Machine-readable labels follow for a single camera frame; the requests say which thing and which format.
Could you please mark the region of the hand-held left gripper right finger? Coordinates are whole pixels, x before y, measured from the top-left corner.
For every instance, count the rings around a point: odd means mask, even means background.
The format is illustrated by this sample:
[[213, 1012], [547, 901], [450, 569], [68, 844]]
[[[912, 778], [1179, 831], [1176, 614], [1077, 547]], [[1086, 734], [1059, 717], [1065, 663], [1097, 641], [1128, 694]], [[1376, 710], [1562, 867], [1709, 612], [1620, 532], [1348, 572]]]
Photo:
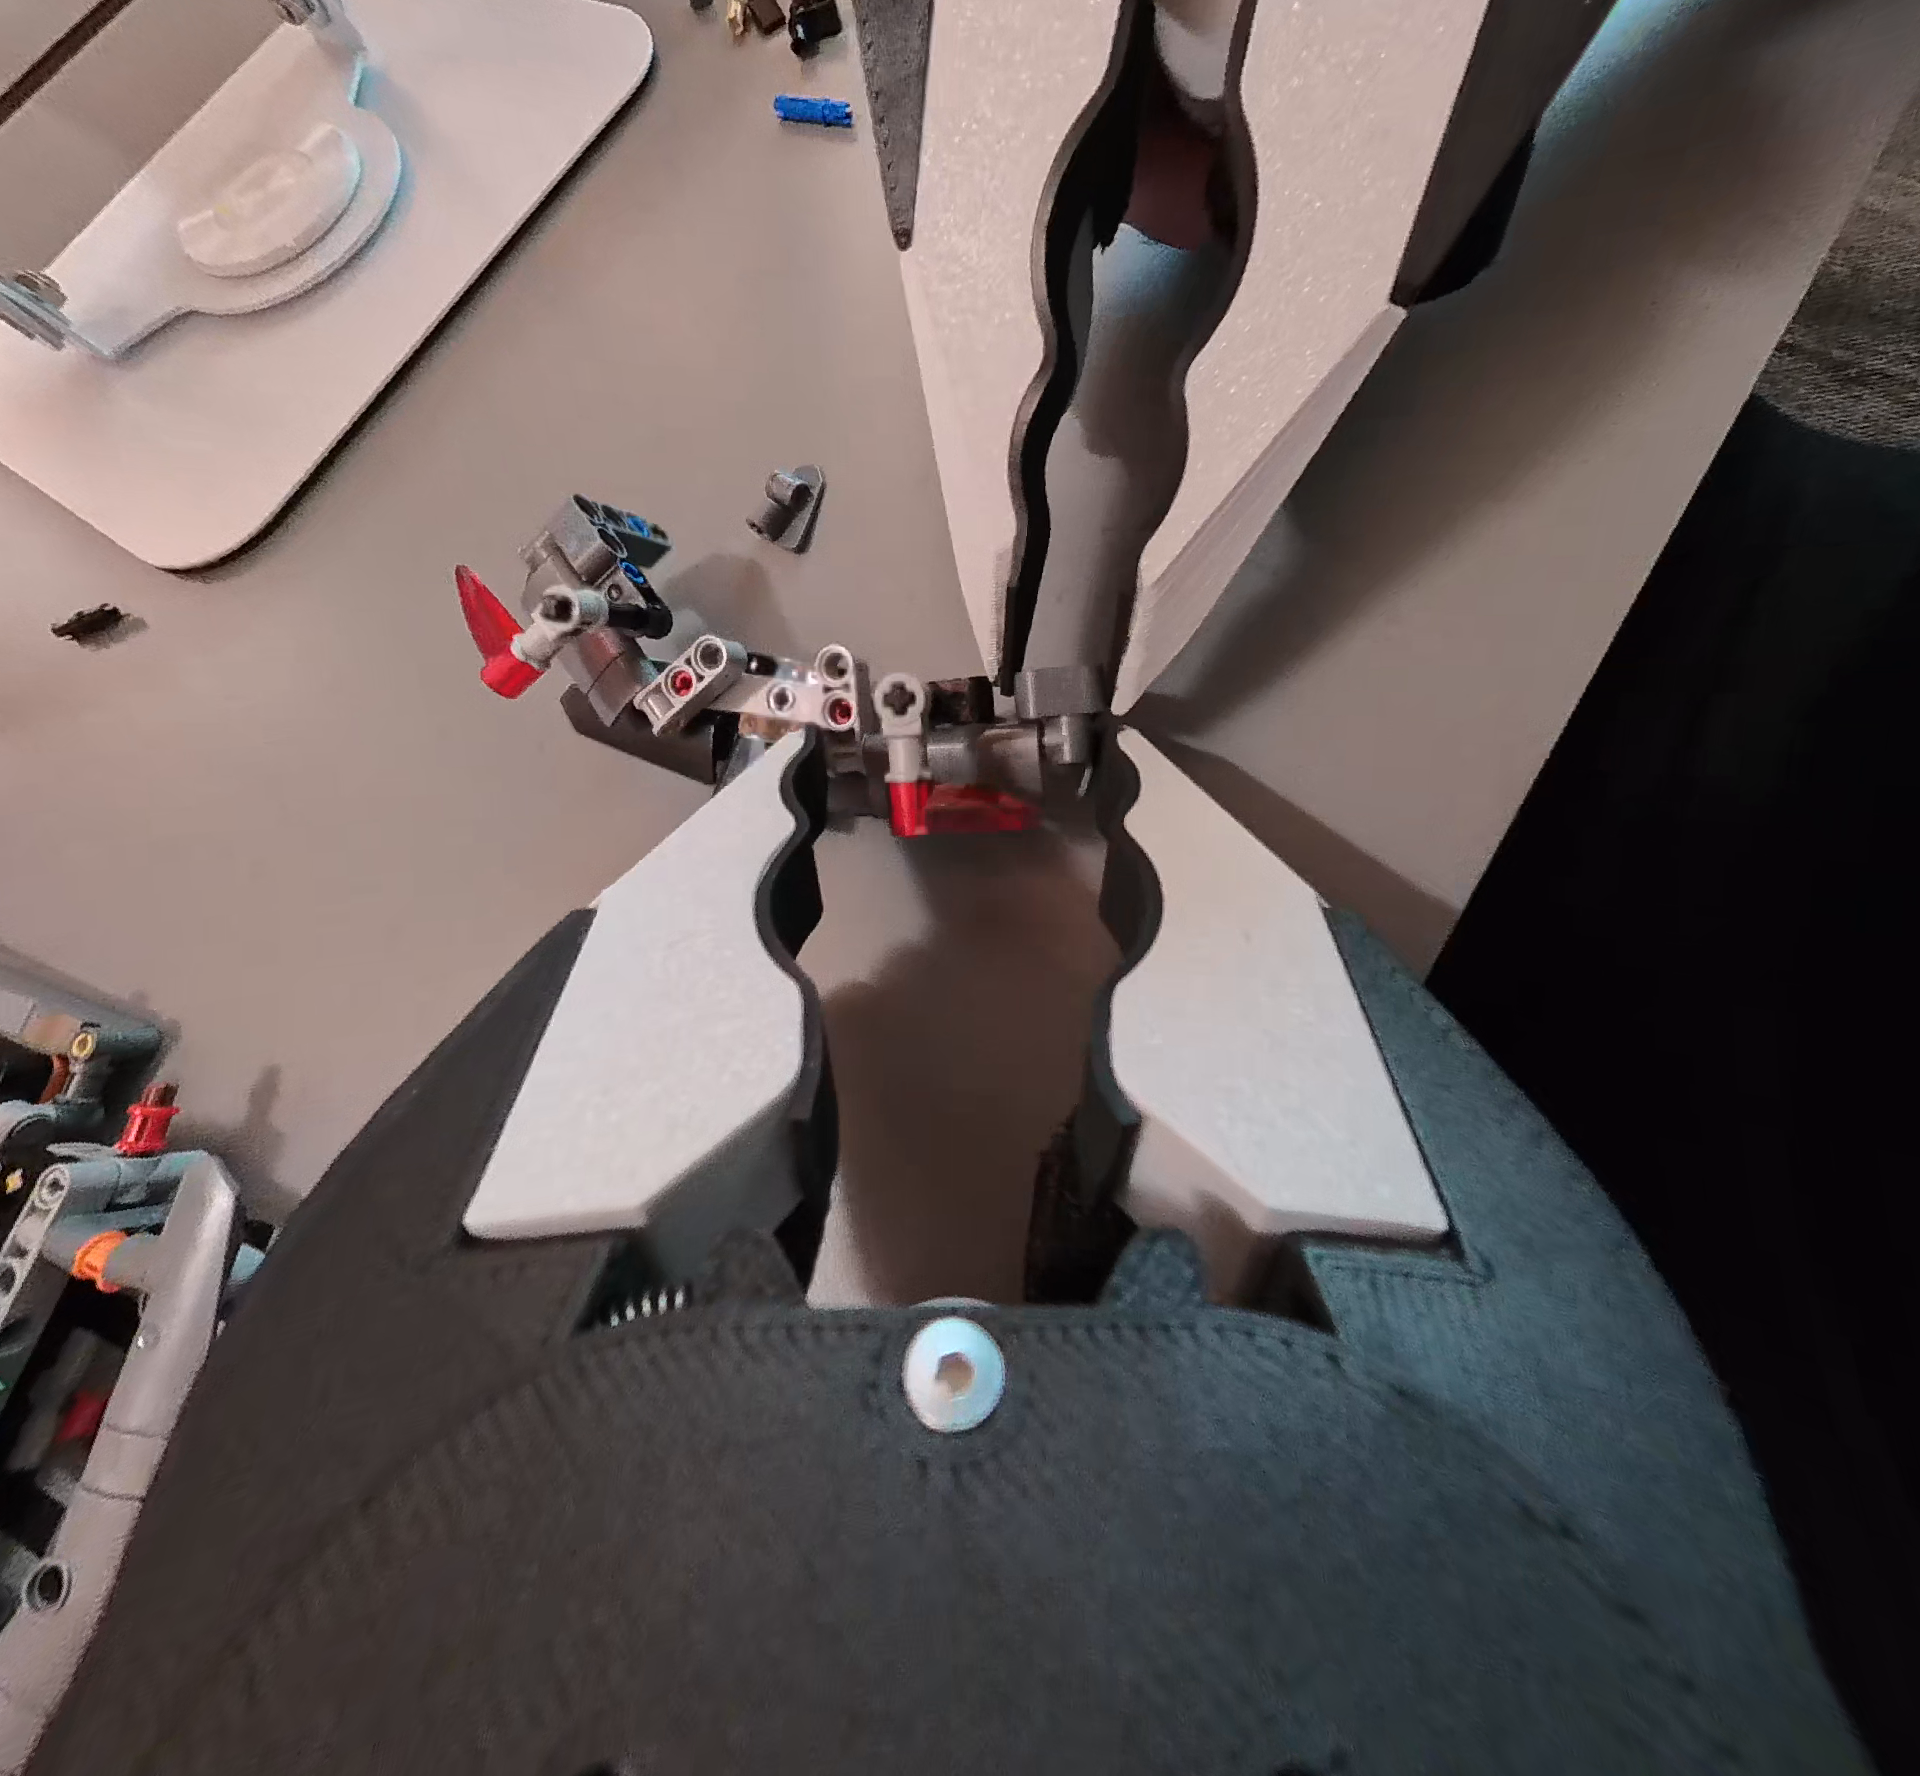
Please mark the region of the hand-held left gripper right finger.
[[1432, 1250], [1449, 1215], [1328, 913], [1144, 734], [1093, 782], [1120, 961], [1040, 1164], [1027, 1301], [1097, 1298], [1128, 1244], [1188, 1237], [1220, 1304], [1288, 1304], [1299, 1246]]

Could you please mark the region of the white book stand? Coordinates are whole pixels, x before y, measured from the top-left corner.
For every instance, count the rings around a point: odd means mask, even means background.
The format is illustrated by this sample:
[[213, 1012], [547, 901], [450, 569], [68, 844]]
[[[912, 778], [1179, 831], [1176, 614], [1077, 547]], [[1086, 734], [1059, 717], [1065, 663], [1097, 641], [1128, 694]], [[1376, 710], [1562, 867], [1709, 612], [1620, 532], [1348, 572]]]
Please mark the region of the white book stand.
[[168, 572], [283, 515], [656, 62], [600, 0], [271, 4], [51, 268], [5, 274], [5, 466]]

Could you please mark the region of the lego car model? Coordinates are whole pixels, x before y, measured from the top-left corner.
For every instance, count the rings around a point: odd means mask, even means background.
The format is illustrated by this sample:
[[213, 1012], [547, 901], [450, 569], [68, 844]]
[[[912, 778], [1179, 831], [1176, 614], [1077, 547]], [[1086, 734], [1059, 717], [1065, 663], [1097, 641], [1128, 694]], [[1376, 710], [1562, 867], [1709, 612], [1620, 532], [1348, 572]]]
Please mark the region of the lego car model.
[[5, 1720], [47, 1713], [263, 1262], [177, 1134], [168, 1033], [5, 957]]

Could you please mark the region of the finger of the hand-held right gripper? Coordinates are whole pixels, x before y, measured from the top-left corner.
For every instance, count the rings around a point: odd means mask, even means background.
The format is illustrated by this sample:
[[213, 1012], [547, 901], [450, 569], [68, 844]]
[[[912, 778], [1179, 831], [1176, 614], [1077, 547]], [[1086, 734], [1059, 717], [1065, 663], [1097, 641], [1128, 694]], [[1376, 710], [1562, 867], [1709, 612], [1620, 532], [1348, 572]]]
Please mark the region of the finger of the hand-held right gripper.
[[1027, 663], [1046, 456], [1078, 358], [1074, 243], [1138, 0], [932, 0], [916, 233], [901, 257], [956, 575], [987, 672]]
[[1255, 0], [1241, 34], [1238, 280], [1183, 394], [1188, 458], [1140, 553], [1113, 682], [1173, 663], [1404, 322], [1392, 295], [1490, 0]]

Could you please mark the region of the person's right hand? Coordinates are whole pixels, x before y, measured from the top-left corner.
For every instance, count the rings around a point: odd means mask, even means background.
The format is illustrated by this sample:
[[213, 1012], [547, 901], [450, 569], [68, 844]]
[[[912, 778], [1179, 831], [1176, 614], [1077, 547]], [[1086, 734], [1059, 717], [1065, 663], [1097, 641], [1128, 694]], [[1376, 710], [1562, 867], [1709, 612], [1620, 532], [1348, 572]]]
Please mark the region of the person's right hand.
[[1144, 109], [1122, 219], [1173, 249], [1235, 243], [1238, 205], [1223, 142], [1183, 109]]

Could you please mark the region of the light grey lego connector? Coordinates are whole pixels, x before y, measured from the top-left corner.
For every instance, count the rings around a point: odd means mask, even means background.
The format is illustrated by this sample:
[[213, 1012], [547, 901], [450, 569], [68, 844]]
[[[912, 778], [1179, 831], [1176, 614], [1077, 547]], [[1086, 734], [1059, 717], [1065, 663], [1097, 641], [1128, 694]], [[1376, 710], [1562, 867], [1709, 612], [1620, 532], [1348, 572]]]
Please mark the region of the light grey lego connector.
[[818, 464], [776, 469], [766, 477], [748, 528], [758, 541], [803, 554], [812, 541], [826, 494], [828, 477]]

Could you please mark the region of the grey and red lego assembly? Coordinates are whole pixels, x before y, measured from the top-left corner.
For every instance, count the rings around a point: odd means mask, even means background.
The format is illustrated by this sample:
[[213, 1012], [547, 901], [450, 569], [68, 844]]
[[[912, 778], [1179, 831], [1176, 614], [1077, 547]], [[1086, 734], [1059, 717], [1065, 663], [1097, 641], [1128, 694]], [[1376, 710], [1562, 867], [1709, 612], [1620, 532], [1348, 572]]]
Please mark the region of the grey and red lego assembly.
[[758, 649], [674, 595], [660, 576], [669, 556], [651, 572], [674, 614], [660, 641], [614, 630], [598, 590], [551, 587], [526, 612], [458, 564], [482, 683], [516, 701], [556, 676], [579, 734], [710, 792], [777, 740], [814, 733], [833, 816], [887, 820], [901, 838], [1035, 828], [1049, 803], [1089, 792], [1106, 713], [1091, 766], [1056, 771], [1040, 729], [1015, 713], [1014, 680], [879, 676], [839, 641], [801, 656]]

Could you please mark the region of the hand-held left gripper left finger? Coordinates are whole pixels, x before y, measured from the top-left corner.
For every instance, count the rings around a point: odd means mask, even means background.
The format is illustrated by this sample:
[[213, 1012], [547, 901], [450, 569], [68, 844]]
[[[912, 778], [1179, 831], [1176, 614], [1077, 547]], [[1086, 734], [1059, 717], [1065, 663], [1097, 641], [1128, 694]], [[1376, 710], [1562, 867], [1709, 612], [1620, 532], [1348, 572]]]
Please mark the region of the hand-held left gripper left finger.
[[801, 1283], [833, 1187], [818, 733], [776, 740], [609, 886], [462, 1215], [479, 1242], [637, 1235], [690, 1283], [738, 1230]]

